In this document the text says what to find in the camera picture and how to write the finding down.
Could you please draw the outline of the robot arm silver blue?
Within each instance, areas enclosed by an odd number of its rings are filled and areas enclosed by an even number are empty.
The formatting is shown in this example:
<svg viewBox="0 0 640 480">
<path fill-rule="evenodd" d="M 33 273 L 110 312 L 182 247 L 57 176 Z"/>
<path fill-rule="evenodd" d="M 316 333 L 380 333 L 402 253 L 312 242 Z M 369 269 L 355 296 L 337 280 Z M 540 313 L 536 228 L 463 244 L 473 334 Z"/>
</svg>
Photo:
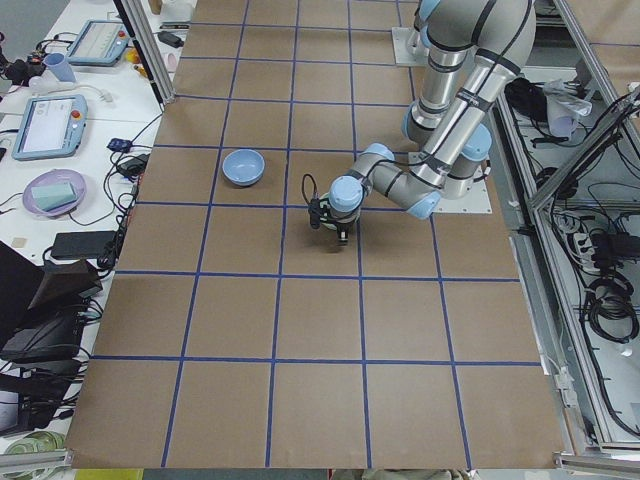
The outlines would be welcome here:
<svg viewBox="0 0 640 480">
<path fill-rule="evenodd" d="M 307 201 L 311 227 L 334 229 L 342 244 L 372 191 L 421 220 L 442 198 L 463 196 L 482 159 L 473 149 L 488 137 L 483 117 L 530 55 L 535 4 L 422 1 L 414 27 L 428 50 L 421 93 L 403 123 L 417 157 L 399 167 L 389 148 L 373 143 L 324 197 Z"/>
<path fill-rule="evenodd" d="M 410 37 L 410 46 L 414 52 L 426 50 L 431 47 L 428 37 L 428 22 L 431 14 L 439 5 L 439 0 L 420 0 L 414 14 L 414 31 Z"/>
</svg>

